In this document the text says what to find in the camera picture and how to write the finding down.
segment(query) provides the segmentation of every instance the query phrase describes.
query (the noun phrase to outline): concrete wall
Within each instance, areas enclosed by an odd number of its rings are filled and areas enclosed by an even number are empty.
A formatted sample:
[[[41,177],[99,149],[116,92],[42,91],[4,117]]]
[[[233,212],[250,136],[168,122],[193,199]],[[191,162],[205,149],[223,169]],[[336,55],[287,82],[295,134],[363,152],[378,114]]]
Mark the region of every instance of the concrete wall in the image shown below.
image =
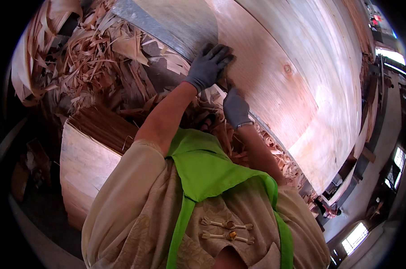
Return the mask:
[[[378,241],[378,238],[383,234],[383,225],[385,222],[379,224],[375,229],[373,229],[366,237],[366,239],[361,242],[361,244],[354,250],[351,255],[347,256],[343,262],[339,265],[339,269],[348,269],[356,264],[371,247]]]
[[[390,72],[394,89],[390,88],[385,94],[387,110],[382,124],[381,134],[376,144],[374,163],[369,163],[363,173],[363,180],[354,188],[343,203],[342,208],[348,213],[348,218],[336,217],[324,225],[324,238],[330,241],[336,234],[351,223],[363,219],[367,205],[379,178],[379,172],[393,151],[401,129],[401,106],[398,75]]]

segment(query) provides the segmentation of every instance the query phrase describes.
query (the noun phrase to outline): wood shavings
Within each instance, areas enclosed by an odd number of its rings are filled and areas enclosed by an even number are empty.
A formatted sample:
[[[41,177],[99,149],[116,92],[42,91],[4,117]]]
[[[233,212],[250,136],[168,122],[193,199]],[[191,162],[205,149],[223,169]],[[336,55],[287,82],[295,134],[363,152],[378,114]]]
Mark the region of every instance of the wood shavings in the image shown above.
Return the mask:
[[[122,102],[122,87],[127,93],[141,91],[143,98],[138,101],[137,97],[135,104],[140,107],[156,94],[141,65],[148,64],[141,52],[142,32],[111,13],[113,3],[114,0],[94,1],[86,14],[76,8],[80,8],[77,0],[49,0],[42,5],[13,56],[12,82],[24,105],[36,105],[51,90],[55,91],[57,103],[69,96],[74,112],[94,103],[112,109],[118,107]],[[56,33],[71,12],[81,16],[76,29],[68,40],[58,39],[55,50],[50,50]],[[50,25],[59,14],[61,18],[67,16]],[[58,49],[58,42],[66,43]],[[48,56],[53,60],[45,61]],[[127,58],[134,61],[122,65]]]
[[[47,0],[29,22],[19,39],[12,57],[11,79],[16,94],[25,106],[37,104],[46,92],[48,76],[44,59],[50,46],[69,15],[82,17],[78,0]]]

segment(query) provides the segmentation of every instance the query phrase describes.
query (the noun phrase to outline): hand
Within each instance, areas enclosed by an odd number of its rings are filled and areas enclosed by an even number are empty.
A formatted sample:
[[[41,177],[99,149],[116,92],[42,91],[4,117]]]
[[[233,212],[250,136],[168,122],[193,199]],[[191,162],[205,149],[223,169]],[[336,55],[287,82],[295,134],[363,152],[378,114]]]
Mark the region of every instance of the hand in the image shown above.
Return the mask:
[[[252,122],[248,113],[248,103],[237,94],[236,88],[231,89],[224,99],[224,115],[227,122],[237,130],[239,125]]]
[[[191,64],[184,81],[192,84],[199,93],[211,87],[221,78],[224,67],[234,58],[234,55],[227,55],[229,50],[229,47],[222,44],[213,47],[206,43]]]

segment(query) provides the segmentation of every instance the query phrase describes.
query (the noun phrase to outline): curved wooden surface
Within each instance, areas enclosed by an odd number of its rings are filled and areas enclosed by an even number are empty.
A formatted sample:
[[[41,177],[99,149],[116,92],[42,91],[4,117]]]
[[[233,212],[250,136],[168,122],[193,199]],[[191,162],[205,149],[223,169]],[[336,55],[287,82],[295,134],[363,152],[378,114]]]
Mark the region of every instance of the curved wooden surface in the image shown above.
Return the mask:
[[[216,19],[218,42],[237,56],[228,78],[321,194],[351,152],[361,124],[361,49],[341,0],[135,2],[175,38],[180,22],[192,25],[192,32],[182,32],[192,36],[188,40],[203,43],[201,36],[213,29],[208,20]],[[213,17],[185,22],[183,14],[207,12],[206,5]],[[122,17],[141,24],[137,13]]]
[[[317,102],[317,115],[287,149],[321,194],[360,132],[361,50],[352,21],[340,0],[236,1],[285,50]]]
[[[178,30],[178,25],[182,25],[192,29],[187,37],[182,37],[189,42],[210,41],[230,46],[236,59],[229,65],[227,77],[285,147],[293,145],[306,130],[318,110],[307,83],[279,44],[234,0],[135,0],[135,3],[177,38],[186,35],[183,29]],[[211,11],[210,16],[198,14],[206,14],[207,10]],[[217,40],[206,38],[211,36],[207,32],[215,30]]]

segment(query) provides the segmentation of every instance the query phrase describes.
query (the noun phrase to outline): wooden board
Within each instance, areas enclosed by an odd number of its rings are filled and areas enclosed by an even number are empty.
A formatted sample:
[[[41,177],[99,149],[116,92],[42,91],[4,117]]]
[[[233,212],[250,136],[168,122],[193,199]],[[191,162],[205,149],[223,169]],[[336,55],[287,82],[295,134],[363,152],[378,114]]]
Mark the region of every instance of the wooden board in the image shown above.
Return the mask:
[[[132,1],[118,0],[115,6],[123,2]],[[175,37],[186,39],[184,46],[194,54],[207,41],[230,46],[236,60],[227,69],[228,78],[286,148],[306,130],[317,111],[307,83],[279,44],[234,0],[134,2]],[[139,24],[138,14],[130,16],[126,8],[113,12]]]
[[[351,152],[361,126],[361,50],[338,0],[237,0],[280,44],[308,83],[318,112],[290,148],[321,194]]]
[[[360,135],[357,138],[354,146],[354,158],[358,159],[363,151],[364,144],[366,143],[367,129],[369,126],[369,113],[366,113],[366,118],[364,119],[364,124],[361,127]]]
[[[101,106],[97,106],[97,109],[84,108],[82,111],[64,124],[60,156],[64,206],[69,223],[77,229],[82,229],[95,196],[119,163],[122,152],[130,147],[137,132],[135,126],[111,111],[106,113]],[[103,137],[104,133],[108,134],[107,139]],[[100,141],[110,143],[116,150]]]
[[[345,178],[345,180],[343,181],[342,185],[340,185],[339,189],[336,191],[335,195],[333,195],[330,200],[326,200],[326,203],[331,206],[332,204],[334,204],[335,202],[337,202],[339,200],[339,198],[342,196],[342,194],[346,191],[346,189],[348,188],[349,184],[351,183],[352,180],[352,175],[354,174],[354,170],[355,170],[355,166],[356,164],[354,164],[354,166],[352,167],[351,171],[349,172],[349,174],[347,175],[347,177]]]
[[[209,6],[217,21],[217,41],[231,46],[237,56],[228,77],[245,91],[258,120],[268,126],[321,194],[351,152],[361,126],[361,49],[341,0],[135,2],[170,32],[181,25],[178,22],[184,23],[183,14],[206,12],[205,5]],[[134,2],[118,0],[116,5],[119,3],[125,10],[124,3]],[[161,7],[168,15],[159,14]],[[139,14],[116,14],[145,26]],[[186,23],[195,29],[182,32],[192,36],[190,40],[200,40],[201,33],[213,25],[200,21],[199,16]],[[315,116],[304,113],[316,106]]]
[[[371,152],[368,148],[364,147],[363,151],[361,152],[364,157],[366,157],[367,160],[369,160],[371,163],[374,163],[376,160],[376,155]]]
[[[371,62],[375,61],[375,41],[369,27],[370,20],[362,0],[342,0],[354,24],[361,51],[367,54]]]
[[[378,113],[378,83],[376,76],[370,79],[369,95],[367,96],[367,105],[369,106],[369,125],[367,127],[366,142],[370,141],[373,129],[375,128],[376,114]]]

